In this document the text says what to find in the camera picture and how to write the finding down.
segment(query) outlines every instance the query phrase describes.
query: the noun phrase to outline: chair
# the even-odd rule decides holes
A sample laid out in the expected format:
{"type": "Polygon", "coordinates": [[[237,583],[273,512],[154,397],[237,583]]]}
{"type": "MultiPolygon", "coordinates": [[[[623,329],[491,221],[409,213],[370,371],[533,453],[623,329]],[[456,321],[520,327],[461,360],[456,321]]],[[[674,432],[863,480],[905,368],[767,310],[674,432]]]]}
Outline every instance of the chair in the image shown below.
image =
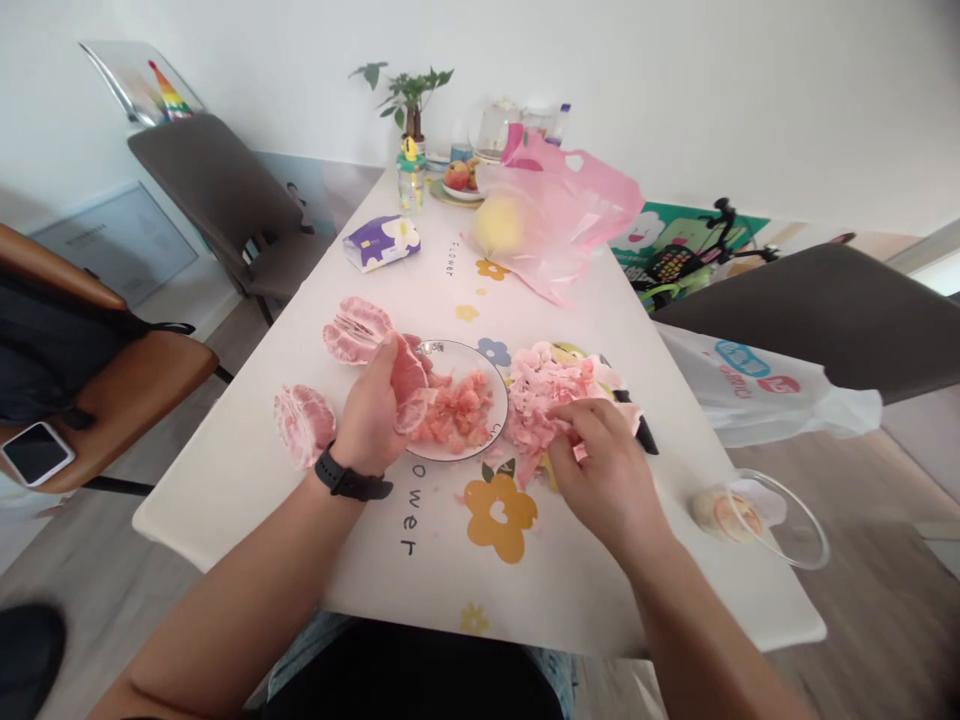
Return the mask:
{"type": "Polygon", "coordinates": [[[823,365],[885,404],[960,382],[960,306],[858,250],[826,244],[693,293],[652,318],[823,365]]]}
{"type": "MultiPolygon", "coordinates": [[[[112,310],[127,310],[119,295],[33,240],[0,224],[0,266],[29,280],[44,283],[78,300],[112,310]]],[[[216,354],[203,343],[166,331],[152,331],[125,347],[88,382],[77,406],[96,422],[84,430],[49,419],[76,453],[76,459],[36,488],[65,493],[79,487],[146,495],[153,486],[100,475],[110,463],[164,416],[216,373],[224,382],[233,376],[220,367],[216,354]]],[[[0,427],[0,444],[21,427],[0,427]]]]}
{"type": "Polygon", "coordinates": [[[265,298],[290,300],[331,239],[300,232],[302,208],[213,115],[144,130],[127,145],[272,325],[265,298]],[[247,264],[251,240],[259,254],[247,264]]]}

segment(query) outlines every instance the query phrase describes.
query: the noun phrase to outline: poster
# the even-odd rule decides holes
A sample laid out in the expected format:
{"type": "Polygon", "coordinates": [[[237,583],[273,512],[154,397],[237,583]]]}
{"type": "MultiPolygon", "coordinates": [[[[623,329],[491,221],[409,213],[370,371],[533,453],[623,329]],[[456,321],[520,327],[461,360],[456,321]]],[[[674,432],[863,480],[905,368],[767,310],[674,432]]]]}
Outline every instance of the poster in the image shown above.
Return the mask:
{"type": "Polygon", "coordinates": [[[340,233],[383,174],[383,168],[367,165],[268,152],[254,155],[300,206],[301,231],[330,239],[340,233]]]}
{"type": "Polygon", "coordinates": [[[31,237],[135,308],[197,258],[137,183],[31,237]]]}
{"type": "Polygon", "coordinates": [[[203,112],[200,99],[152,45],[96,40],[80,47],[130,122],[155,127],[203,112]]]}
{"type": "MultiPolygon", "coordinates": [[[[719,241],[723,225],[710,229],[707,222],[719,215],[713,208],[648,202],[632,227],[610,241],[614,256],[627,278],[634,282],[635,289],[648,309],[654,308],[649,293],[653,288],[663,288],[662,285],[651,282],[646,275],[655,262],[655,256],[670,245],[679,245],[695,253],[703,253],[703,257],[709,260],[711,253],[704,251],[708,251],[719,241]]],[[[815,245],[833,242],[849,244],[850,247],[886,262],[921,239],[912,235],[738,214],[725,245],[734,252],[776,247],[780,257],[784,257],[815,245]]],[[[712,282],[760,267],[764,262],[759,257],[749,257],[732,259],[719,267],[703,268],[682,278],[676,285],[672,285],[668,292],[673,298],[680,298],[712,282]]]]}

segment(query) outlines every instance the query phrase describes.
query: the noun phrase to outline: clear plastic cup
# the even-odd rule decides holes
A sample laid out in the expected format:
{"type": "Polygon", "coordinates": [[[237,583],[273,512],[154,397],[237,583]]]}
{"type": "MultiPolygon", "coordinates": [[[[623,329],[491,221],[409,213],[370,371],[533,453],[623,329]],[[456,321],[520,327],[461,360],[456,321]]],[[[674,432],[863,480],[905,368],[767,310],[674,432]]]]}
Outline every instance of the clear plastic cup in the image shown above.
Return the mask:
{"type": "Polygon", "coordinates": [[[739,468],[738,480],[717,483],[691,500],[691,515],[712,537],[731,543],[759,541],[788,563],[818,570],[830,560],[830,543],[800,498],[756,470],[739,468]]]}

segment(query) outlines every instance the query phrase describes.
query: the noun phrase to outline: gray chair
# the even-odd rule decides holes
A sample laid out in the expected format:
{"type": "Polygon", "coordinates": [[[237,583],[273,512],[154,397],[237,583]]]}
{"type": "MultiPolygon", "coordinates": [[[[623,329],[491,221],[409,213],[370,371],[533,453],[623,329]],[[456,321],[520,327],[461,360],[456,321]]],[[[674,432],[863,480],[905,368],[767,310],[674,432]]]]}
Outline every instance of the gray chair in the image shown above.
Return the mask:
{"type": "Polygon", "coordinates": [[[960,382],[960,306],[844,245],[819,245],[728,278],[657,322],[823,365],[885,404],[960,382]]]}
{"type": "Polygon", "coordinates": [[[333,239],[300,231],[302,208],[214,115],[144,130],[127,145],[273,324],[265,298],[290,300],[333,239]],[[251,240],[259,254],[248,264],[251,240]]]}

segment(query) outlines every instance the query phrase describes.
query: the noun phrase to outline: cup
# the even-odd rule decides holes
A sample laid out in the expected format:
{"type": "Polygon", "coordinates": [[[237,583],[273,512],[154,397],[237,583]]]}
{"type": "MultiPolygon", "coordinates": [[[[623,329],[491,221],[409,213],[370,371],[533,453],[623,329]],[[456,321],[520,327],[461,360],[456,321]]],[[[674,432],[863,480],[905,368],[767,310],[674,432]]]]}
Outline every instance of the cup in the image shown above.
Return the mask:
{"type": "Polygon", "coordinates": [[[450,146],[450,162],[466,162],[473,157],[473,148],[467,143],[454,143],[450,146]]]}

